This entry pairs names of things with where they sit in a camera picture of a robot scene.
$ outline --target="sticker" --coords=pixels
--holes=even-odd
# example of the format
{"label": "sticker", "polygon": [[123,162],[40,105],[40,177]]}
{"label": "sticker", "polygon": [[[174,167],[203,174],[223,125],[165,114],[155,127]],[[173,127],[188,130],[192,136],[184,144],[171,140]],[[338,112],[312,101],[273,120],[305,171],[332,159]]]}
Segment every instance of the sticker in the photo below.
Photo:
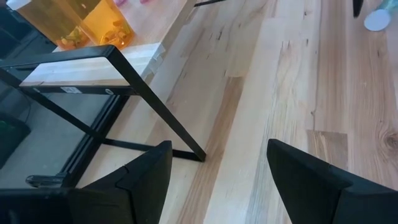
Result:
{"label": "sticker", "polygon": [[76,87],[61,87],[65,93],[82,93],[78,88]]}

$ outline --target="clear plastic container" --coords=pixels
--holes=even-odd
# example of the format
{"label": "clear plastic container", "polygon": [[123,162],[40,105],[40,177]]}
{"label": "clear plastic container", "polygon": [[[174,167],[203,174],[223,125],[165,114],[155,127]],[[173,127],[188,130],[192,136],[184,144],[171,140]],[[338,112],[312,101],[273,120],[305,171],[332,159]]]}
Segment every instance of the clear plastic container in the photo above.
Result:
{"label": "clear plastic container", "polygon": [[134,32],[113,0],[54,0],[70,17],[77,15],[88,37],[97,45],[122,49]]}
{"label": "clear plastic container", "polygon": [[84,47],[90,41],[78,17],[71,18],[52,0],[8,0],[7,5],[63,50]]}

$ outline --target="black object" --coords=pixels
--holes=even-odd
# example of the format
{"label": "black object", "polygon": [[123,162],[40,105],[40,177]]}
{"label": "black object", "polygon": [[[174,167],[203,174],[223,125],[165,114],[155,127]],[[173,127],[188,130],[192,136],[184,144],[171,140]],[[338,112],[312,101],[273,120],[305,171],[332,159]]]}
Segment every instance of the black object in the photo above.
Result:
{"label": "black object", "polygon": [[354,18],[358,18],[361,13],[363,0],[353,0]]}
{"label": "black object", "polygon": [[0,113],[0,169],[29,133],[30,129],[25,123]]}
{"label": "black object", "polygon": [[164,141],[84,189],[0,190],[0,223],[158,223],[171,166]]}
{"label": "black object", "polygon": [[397,223],[398,192],[276,139],[267,158],[292,224]]}
{"label": "black object", "polygon": [[[67,60],[78,60],[84,58],[96,58],[105,57],[110,64],[124,77],[124,79],[130,84],[130,86],[123,87],[111,87],[111,86],[19,86],[21,81],[16,77],[13,77],[9,72],[4,69],[0,69],[0,80],[4,81],[14,88],[20,89],[27,96],[31,97],[33,100],[40,103],[45,108],[53,111],[57,115],[61,116],[63,119],[67,120],[71,124],[75,125],[77,128],[84,131],[86,134],[93,138],[94,147],[98,149],[100,144],[110,144],[112,146],[123,147],[128,145],[128,149],[131,149],[131,142],[116,141],[113,139],[106,139],[106,131],[98,131],[96,127],[90,127],[82,121],[75,118],[72,114],[59,107],[41,93],[48,92],[65,92],[65,87],[74,88],[78,90],[81,94],[107,94],[107,95],[139,95],[145,100],[149,106],[176,132],[176,134],[191,148],[193,152],[183,152],[174,150],[173,155],[175,157],[181,157],[184,159],[191,159],[195,161],[204,161],[206,153],[198,145],[198,143],[191,137],[187,130],[179,123],[179,121],[174,117],[174,115],[167,109],[163,102],[156,96],[156,94],[149,88],[145,81],[139,76],[139,74],[134,70],[131,64],[126,60],[123,54],[113,45],[97,46],[97,47],[86,47],[83,49],[69,50],[63,52],[54,52],[51,54],[35,55],[35,57],[25,57],[25,58],[15,58],[0,61],[0,68],[15,68],[29,70],[34,69],[37,64],[40,63],[50,63],[50,62],[61,62]],[[140,145],[141,150],[146,150],[152,146]],[[82,158],[82,154],[85,156],[90,156],[90,158]],[[92,152],[81,152],[80,155],[73,155],[74,161],[78,161],[78,167],[72,167],[70,169],[62,169],[61,173],[66,172],[66,178],[69,180],[73,179],[75,183],[78,177],[70,177],[73,175],[82,175],[82,170],[86,168],[90,159],[93,157]]]}
{"label": "black object", "polygon": [[209,0],[209,1],[205,1],[205,2],[199,2],[199,3],[196,3],[193,7],[205,6],[207,4],[218,3],[221,1],[225,1],[225,0]]}

